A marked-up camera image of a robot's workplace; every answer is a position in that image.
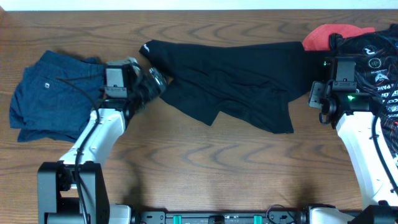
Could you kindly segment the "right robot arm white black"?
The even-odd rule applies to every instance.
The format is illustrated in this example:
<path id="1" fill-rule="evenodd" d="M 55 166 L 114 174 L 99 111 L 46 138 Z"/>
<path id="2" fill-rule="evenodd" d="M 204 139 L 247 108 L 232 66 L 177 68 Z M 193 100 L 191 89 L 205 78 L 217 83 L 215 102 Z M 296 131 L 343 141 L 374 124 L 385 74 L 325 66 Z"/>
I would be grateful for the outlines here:
<path id="1" fill-rule="evenodd" d="M 309 106 L 321 110 L 343 141 L 361 191 L 363 209 L 350 215 L 329 205 L 311 205 L 301 223 L 397 223 L 397 167 L 385 142 L 377 98 L 339 82 L 314 82 Z"/>

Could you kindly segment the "black t-shirt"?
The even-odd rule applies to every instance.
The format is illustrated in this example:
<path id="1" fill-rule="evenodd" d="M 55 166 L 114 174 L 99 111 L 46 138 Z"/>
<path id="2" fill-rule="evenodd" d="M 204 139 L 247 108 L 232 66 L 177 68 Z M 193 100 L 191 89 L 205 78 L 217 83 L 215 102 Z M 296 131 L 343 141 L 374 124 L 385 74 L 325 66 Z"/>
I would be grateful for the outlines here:
<path id="1" fill-rule="evenodd" d="M 294 131 L 289 103 L 323 78 L 330 51 L 307 51 L 301 42 L 212 47 L 146 42 L 139 50 L 172 78 L 161 98 L 212 125 L 219 112 L 274 134 Z"/>

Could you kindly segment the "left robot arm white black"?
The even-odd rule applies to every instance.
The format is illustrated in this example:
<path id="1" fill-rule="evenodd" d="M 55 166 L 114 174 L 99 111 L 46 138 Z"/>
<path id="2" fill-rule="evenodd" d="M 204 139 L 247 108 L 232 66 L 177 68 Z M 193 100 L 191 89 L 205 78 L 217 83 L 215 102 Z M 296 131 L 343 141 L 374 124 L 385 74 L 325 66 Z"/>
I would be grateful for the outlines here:
<path id="1" fill-rule="evenodd" d="M 140 223 L 130 205 L 109 202 L 102 168 L 132 117 L 167 89 L 169 78 L 133 57 L 109 61 L 104 95 L 73 147 L 37 171 L 39 223 Z"/>

